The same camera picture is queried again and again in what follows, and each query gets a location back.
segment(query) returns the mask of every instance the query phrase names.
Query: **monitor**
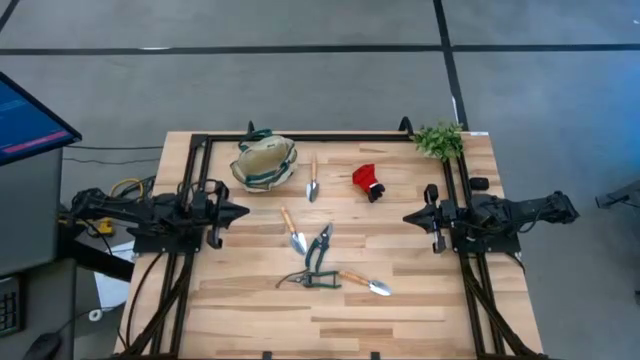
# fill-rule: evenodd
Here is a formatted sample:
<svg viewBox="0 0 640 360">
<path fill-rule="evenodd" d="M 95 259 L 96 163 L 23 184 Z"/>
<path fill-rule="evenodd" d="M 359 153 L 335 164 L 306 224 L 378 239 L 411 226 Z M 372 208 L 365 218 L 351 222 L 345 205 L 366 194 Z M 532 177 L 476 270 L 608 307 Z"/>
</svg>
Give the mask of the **monitor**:
<svg viewBox="0 0 640 360">
<path fill-rule="evenodd" d="M 0 72 L 0 166 L 81 139 L 79 132 Z"/>
</svg>

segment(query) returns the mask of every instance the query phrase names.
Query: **red glove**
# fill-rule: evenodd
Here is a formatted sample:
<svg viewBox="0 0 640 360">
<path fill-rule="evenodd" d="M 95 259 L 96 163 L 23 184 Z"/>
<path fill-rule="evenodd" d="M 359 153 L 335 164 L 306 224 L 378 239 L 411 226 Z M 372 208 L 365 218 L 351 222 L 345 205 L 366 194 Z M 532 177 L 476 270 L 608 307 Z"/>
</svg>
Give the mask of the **red glove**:
<svg viewBox="0 0 640 360">
<path fill-rule="evenodd" d="M 358 170 L 353 172 L 353 184 L 367 193 L 369 202 L 374 202 L 382 196 L 385 191 L 384 185 L 378 183 L 376 179 L 376 166 L 374 164 L 362 165 Z"/>
</svg>

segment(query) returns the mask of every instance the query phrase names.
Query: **wooden handle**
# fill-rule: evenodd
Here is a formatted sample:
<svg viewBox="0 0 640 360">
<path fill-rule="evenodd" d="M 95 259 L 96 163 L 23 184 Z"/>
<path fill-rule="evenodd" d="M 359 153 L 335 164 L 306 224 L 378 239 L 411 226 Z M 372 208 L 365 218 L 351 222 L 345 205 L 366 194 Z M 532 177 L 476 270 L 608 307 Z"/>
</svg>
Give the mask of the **wooden handle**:
<svg viewBox="0 0 640 360">
<path fill-rule="evenodd" d="M 293 226 L 293 221 L 291 221 L 291 217 L 289 216 L 287 209 L 283 206 L 280 208 L 280 211 L 282 211 L 282 217 L 284 218 L 284 222 L 287 224 L 289 231 L 296 232 L 296 228 Z"/>
<path fill-rule="evenodd" d="M 350 272 L 346 272 L 346 271 L 340 271 L 340 272 L 338 272 L 338 275 L 340 275 L 341 278 L 343 278 L 345 280 L 349 280 L 349 281 L 354 282 L 356 284 L 369 286 L 369 280 L 363 278 L 360 275 L 356 275 L 356 274 L 353 274 L 353 273 L 350 273 Z"/>
<path fill-rule="evenodd" d="M 313 154 L 313 159 L 311 160 L 311 180 L 315 181 L 317 175 L 318 175 L 318 161 L 316 160 L 316 154 Z"/>
</svg>

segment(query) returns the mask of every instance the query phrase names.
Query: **green leaves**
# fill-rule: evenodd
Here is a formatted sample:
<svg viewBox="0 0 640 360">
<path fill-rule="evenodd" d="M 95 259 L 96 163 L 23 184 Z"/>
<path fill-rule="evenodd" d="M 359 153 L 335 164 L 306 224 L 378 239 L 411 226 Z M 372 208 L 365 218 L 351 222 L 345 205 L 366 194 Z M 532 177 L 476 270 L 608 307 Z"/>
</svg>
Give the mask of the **green leaves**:
<svg viewBox="0 0 640 360">
<path fill-rule="evenodd" d="M 462 128 L 457 124 L 440 124 L 435 128 L 421 128 L 413 136 L 416 150 L 445 161 L 462 154 Z"/>
</svg>

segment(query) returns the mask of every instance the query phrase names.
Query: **wooden tabletop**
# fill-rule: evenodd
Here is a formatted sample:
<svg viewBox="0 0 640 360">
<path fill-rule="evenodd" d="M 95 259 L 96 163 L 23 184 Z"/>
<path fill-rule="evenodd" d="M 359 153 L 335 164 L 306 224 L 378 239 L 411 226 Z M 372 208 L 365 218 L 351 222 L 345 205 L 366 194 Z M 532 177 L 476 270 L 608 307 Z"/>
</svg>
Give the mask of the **wooden tabletop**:
<svg viewBox="0 0 640 360">
<path fill-rule="evenodd" d="M 167 135 L 155 194 L 176 191 L 191 134 Z M 489 137 L 465 133 L 463 140 L 470 176 L 489 178 L 489 193 L 503 196 Z M 294 175 L 273 191 L 256 195 L 243 190 L 231 174 L 236 145 L 214 145 L 209 177 L 224 181 L 230 200 L 251 213 L 224 231 L 221 250 L 203 246 L 196 256 L 181 358 L 259 358 L 263 351 L 272 351 L 274 358 L 368 358 L 373 351 L 381 352 L 382 358 L 474 358 L 457 255 L 450 250 L 434 254 L 432 236 L 402 222 L 403 216 L 424 206 L 427 184 L 437 184 L 441 198 L 447 197 L 438 160 L 425 158 L 409 142 L 296 142 Z M 309 203 L 305 185 L 314 154 L 320 192 Z M 352 172 L 365 163 L 376 164 L 376 177 L 386 187 L 373 204 L 351 182 Z M 455 167 L 454 177 L 459 202 L 464 204 Z M 304 258 L 289 246 L 280 214 L 283 205 L 309 243 L 333 223 L 322 270 L 350 270 L 381 280 L 393 295 L 379 296 L 351 283 L 337 290 L 305 289 L 293 283 L 275 289 L 282 276 L 304 268 Z M 129 299 L 154 256 L 137 259 Z M 505 255 L 487 258 L 498 309 L 525 344 L 542 351 L 522 270 Z M 132 337 L 157 308 L 165 261 L 166 255 L 141 290 Z M 491 351 L 488 320 L 483 311 L 481 316 Z M 170 314 L 165 351 L 172 320 Z"/>
</svg>

